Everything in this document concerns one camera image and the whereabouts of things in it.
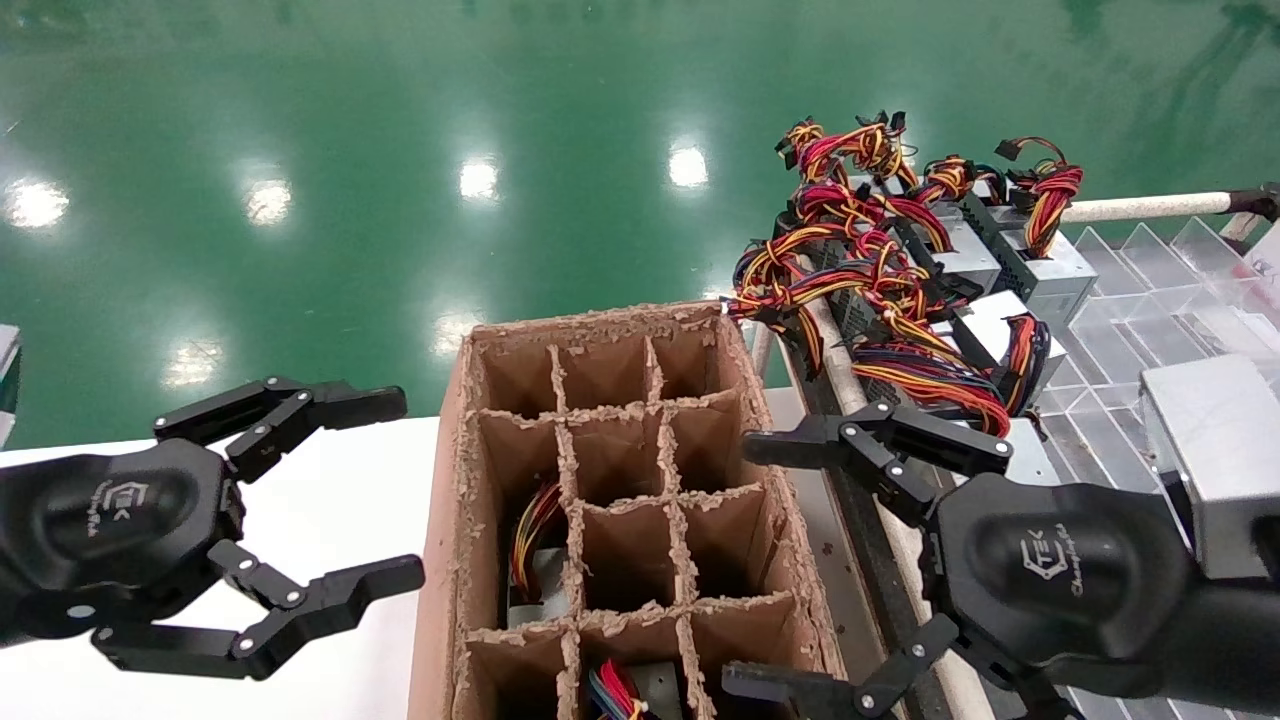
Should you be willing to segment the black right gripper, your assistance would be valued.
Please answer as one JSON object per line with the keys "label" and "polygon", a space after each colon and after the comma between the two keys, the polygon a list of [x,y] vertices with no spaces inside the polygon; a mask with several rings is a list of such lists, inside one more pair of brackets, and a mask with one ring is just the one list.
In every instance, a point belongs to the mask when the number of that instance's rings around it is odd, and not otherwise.
{"label": "black right gripper", "polygon": [[[924,528],[937,612],[863,683],[732,661],[726,692],[801,719],[882,719],[954,651],[1006,682],[1025,719],[1079,719],[1053,688],[1124,698],[1275,701],[1277,587],[1212,580],[1165,500],[1093,484],[1024,486],[1011,445],[904,405],[805,415],[742,434],[759,466],[841,471],[910,528]],[[945,492],[914,457],[970,480]]]}

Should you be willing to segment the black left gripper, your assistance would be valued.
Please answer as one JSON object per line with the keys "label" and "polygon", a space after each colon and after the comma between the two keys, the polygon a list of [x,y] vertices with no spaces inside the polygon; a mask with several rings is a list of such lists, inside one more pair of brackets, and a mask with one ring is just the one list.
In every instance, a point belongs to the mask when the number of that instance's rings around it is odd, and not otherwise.
{"label": "black left gripper", "polygon": [[[3,643],[83,634],[133,673],[269,679],[308,642],[353,630],[369,606],[422,587],[413,553],[298,585],[232,541],[243,537],[236,480],[253,483],[320,429],[397,421],[399,386],[356,389],[269,377],[157,416],[163,441],[3,469]],[[227,461],[205,448],[234,436]],[[151,623],[223,577],[266,610],[242,632]]]}

